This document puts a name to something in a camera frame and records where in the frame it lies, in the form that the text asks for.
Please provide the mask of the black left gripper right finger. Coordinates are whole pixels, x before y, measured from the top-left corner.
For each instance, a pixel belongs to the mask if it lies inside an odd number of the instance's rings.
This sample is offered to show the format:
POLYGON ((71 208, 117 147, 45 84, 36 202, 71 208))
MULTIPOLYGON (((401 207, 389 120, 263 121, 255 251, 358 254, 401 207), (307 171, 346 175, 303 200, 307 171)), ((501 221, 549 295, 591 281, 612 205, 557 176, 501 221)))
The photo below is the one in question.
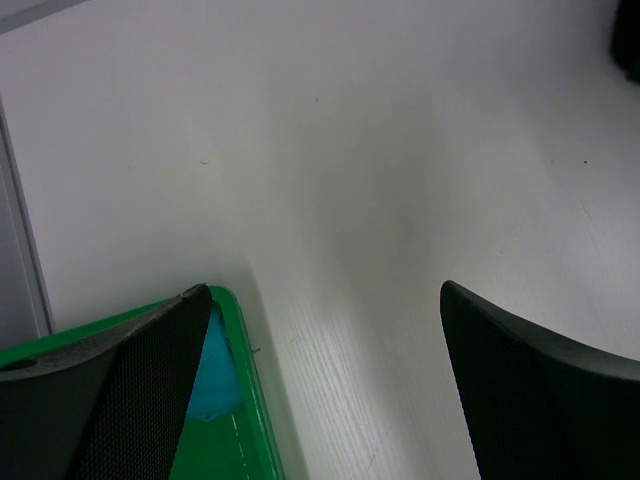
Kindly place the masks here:
POLYGON ((440 316, 483 479, 636 479, 639 363, 453 282, 440 316))

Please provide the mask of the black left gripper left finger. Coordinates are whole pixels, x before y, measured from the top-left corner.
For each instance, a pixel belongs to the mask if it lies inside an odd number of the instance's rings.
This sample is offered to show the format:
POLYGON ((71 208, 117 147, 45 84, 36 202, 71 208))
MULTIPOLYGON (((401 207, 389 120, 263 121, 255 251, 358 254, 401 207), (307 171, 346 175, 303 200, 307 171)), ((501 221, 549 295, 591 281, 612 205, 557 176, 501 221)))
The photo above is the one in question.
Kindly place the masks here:
POLYGON ((199 284, 86 336, 2 351, 2 478, 169 478, 211 309, 199 284))

